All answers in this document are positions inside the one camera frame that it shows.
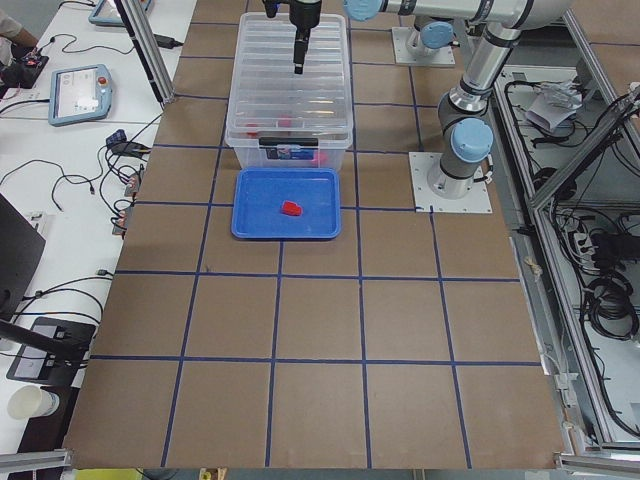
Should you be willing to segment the black gripper near lid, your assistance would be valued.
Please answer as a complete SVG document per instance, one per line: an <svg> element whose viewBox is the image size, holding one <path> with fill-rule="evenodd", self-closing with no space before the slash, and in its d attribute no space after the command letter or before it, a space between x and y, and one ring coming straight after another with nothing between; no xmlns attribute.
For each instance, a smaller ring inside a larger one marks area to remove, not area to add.
<svg viewBox="0 0 640 480"><path fill-rule="evenodd" d="M290 0L289 20L297 28L294 40L294 73L302 75L310 33L320 22L321 0Z"/></svg>

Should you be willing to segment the silver robot arm near lid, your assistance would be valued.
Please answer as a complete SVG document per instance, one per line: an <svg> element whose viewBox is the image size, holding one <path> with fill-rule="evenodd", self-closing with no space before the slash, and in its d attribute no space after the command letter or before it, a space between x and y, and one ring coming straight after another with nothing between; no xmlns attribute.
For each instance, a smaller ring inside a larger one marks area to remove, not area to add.
<svg viewBox="0 0 640 480"><path fill-rule="evenodd" d="M429 172L432 191L446 198L466 195L479 164L491 152L494 136L484 122L495 81L525 30L544 27L560 18L570 1L345 1L348 17L366 22L379 13L416 18L462 19L483 23L475 47L457 86L444 95L438 117L445 139L439 164Z"/></svg>

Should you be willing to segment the silver robot arm near tray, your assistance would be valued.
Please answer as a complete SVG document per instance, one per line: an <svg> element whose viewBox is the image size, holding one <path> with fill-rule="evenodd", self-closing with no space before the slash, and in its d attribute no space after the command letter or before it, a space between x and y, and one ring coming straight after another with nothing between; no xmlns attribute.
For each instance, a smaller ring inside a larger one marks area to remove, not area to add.
<svg viewBox="0 0 640 480"><path fill-rule="evenodd" d="M452 19L417 15L406 48L416 57L426 57L449 46L454 37Z"/></svg>

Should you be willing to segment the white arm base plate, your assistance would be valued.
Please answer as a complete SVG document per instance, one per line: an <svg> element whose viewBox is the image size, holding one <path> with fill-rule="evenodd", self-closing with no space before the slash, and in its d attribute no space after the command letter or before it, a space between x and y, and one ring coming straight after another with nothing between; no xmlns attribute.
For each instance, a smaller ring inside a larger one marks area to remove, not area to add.
<svg viewBox="0 0 640 480"><path fill-rule="evenodd" d="M410 152L409 163L415 210L423 213L491 214L486 175L477 163L474 176L456 180L440 168L441 153Z"/></svg>

